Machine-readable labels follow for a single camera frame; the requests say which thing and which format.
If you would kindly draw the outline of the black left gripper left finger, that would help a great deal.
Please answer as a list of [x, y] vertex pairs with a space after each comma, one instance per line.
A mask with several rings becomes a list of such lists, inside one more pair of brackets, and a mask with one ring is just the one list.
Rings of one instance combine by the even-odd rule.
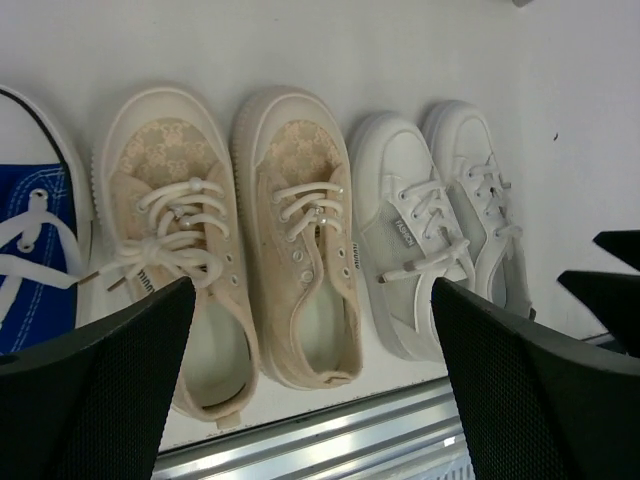
[[195, 307], [181, 278], [1, 358], [4, 479], [148, 479]]

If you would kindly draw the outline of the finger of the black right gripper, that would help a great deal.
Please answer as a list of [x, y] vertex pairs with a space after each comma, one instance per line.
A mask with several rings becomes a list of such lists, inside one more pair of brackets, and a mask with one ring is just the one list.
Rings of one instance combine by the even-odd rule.
[[639, 276], [565, 271], [558, 282], [579, 300], [631, 356], [639, 355]]
[[640, 270], [639, 230], [603, 231], [594, 237], [593, 242], [635, 270]]

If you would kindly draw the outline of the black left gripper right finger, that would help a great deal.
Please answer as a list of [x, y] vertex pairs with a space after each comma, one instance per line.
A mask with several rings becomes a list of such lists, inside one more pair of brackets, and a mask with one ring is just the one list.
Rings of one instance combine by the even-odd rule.
[[638, 359], [444, 278], [432, 310], [476, 478], [638, 478]]

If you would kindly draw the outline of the blue canvas sneaker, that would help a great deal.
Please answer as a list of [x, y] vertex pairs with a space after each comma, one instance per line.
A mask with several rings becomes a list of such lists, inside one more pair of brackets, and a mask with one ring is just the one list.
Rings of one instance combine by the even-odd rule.
[[90, 313], [93, 201], [84, 164], [41, 104], [1, 88], [1, 354], [67, 334]]

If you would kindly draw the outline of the small white fashion sneaker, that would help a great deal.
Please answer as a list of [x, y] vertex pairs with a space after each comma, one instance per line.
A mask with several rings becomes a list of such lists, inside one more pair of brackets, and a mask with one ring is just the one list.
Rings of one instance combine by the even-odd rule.
[[511, 214], [511, 184], [496, 160], [485, 116], [471, 103], [442, 101], [429, 111], [422, 133], [469, 241], [474, 292], [533, 320], [522, 229]]
[[432, 287], [444, 277], [474, 288], [476, 274], [424, 136], [397, 113], [373, 114], [349, 156], [354, 233], [378, 337], [401, 359], [442, 362]]

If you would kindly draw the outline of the beige canvas sneaker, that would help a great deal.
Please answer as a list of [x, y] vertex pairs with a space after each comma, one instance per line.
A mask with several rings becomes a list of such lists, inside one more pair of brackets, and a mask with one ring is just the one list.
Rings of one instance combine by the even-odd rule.
[[115, 287], [140, 300], [180, 278], [194, 286], [173, 408], [236, 427], [257, 387], [259, 345], [231, 158], [213, 114], [174, 85], [135, 92], [98, 136], [91, 177]]
[[361, 309], [337, 121], [313, 93], [271, 86], [239, 111], [231, 155], [265, 374], [299, 390], [353, 382]]

